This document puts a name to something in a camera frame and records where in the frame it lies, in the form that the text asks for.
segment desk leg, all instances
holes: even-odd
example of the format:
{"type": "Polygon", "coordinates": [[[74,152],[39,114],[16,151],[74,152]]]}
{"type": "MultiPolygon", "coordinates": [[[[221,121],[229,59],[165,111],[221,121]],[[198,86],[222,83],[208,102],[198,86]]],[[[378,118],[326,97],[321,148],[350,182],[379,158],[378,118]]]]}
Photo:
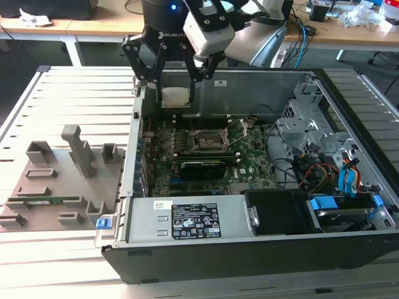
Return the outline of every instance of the desk leg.
{"type": "Polygon", "coordinates": [[[76,41],[75,36],[65,36],[62,38],[62,41],[65,42],[65,45],[67,46],[72,65],[74,67],[81,67],[85,65],[79,43],[76,41]]]}
{"type": "Polygon", "coordinates": [[[0,39],[0,51],[4,53],[10,51],[10,48],[7,45],[7,41],[5,39],[0,39]]]}
{"type": "Polygon", "coordinates": [[[339,53],[338,53],[337,58],[336,58],[337,61],[339,61],[339,62],[344,61],[344,57],[345,57],[346,53],[347,53],[346,50],[339,50],[339,53]]]}

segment white label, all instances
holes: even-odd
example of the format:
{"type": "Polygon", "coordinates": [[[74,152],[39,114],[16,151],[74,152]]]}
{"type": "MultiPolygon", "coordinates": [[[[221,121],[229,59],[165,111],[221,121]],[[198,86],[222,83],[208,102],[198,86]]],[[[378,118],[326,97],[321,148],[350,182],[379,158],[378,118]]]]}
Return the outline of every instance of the white label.
{"type": "Polygon", "coordinates": [[[208,232],[219,232],[220,229],[208,229],[208,232]]]}
{"type": "Polygon", "coordinates": [[[173,201],[154,201],[154,210],[170,210],[173,201]]]}
{"type": "Polygon", "coordinates": [[[215,87],[226,87],[227,86],[227,80],[216,80],[214,82],[215,87]]]}
{"type": "Polygon", "coordinates": [[[26,204],[50,204],[49,201],[26,201],[26,204]]]}

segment green circuit board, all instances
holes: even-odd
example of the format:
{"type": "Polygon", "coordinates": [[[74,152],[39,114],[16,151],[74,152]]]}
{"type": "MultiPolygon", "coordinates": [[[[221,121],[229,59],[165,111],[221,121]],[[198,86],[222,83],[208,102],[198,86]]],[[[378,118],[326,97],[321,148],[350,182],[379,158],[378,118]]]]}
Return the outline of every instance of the green circuit board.
{"type": "MultiPolygon", "coordinates": [[[[201,196],[239,194],[245,189],[268,189],[278,187],[277,179],[271,172],[271,164],[264,154],[262,127],[254,125],[247,137],[231,145],[234,153],[240,152],[241,162],[237,166],[227,166],[222,179],[214,181],[185,181],[173,173],[171,143],[173,127],[163,121],[154,127],[152,145],[147,158],[150,171],[149,196],[201,196]]],[[[229,140],[234,141],[243,135],[240,126],[229,130],[229,140]]]]}

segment computer case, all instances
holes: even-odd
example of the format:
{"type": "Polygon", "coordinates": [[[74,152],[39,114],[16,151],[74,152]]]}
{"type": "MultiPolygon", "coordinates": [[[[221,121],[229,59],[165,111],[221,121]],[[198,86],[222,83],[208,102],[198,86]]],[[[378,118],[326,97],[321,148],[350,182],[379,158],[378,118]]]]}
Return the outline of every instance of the computer case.
{"type": "Polygon", "coordinates": [[[19,8],[35,16],[89,20],[98,0],[0,0],[1,17],[19,17],[19,8]]]}

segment blue cable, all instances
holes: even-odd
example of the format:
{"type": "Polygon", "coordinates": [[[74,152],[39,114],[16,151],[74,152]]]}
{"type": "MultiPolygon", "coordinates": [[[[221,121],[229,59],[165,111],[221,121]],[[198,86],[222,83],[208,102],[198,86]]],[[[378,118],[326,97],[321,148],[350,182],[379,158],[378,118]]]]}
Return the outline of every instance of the blue cable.
{"type": "Polygon", "coordinates": [[[302,60],[302,57],[303,57],[303,55],[304,55],[305,45],[306,45],[306,30],[305,30],[305,27],[304,27],[301,23],[298,23],[298,22],[297,22],[297,24],[299,24],[299,25],[302,27],[302,31],[303,31],[303,33],[304,33],[304,42],[302,43],[302,48],[301,48],[301,50],[300,50],[300,54],[299,54],[297,63],[295,64],[295,67],[294,67],[295,69],[296,69],[297,66],[299,65],[299,62],[302,60]]]}

